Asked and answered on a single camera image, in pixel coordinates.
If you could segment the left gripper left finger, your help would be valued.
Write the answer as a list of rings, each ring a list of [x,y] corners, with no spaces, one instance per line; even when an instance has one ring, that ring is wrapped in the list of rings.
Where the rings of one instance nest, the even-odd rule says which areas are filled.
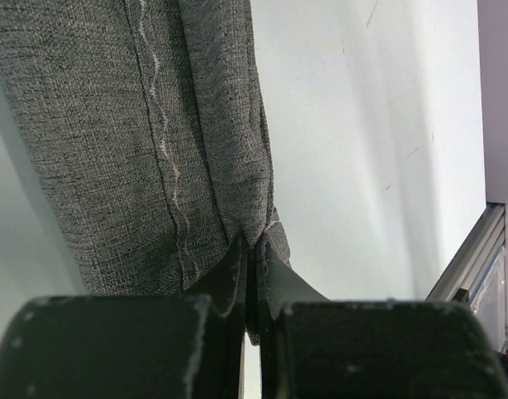
[[[237,398],[248,246],[183,293],[39,297],[0,342],[0,398]]]

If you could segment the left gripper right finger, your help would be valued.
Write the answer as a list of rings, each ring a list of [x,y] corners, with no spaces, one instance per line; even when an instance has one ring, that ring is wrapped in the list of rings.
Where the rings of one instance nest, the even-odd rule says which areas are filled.
[[[256,244],[264,398],[508,398],[481,325],[457,302],[333,301]]]

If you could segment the grey cloth napkin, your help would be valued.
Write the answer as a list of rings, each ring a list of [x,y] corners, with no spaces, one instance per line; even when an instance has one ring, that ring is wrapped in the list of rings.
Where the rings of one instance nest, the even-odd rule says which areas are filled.
[[[0,1],[0,84],[88,293],[289,260],[250,2]]]

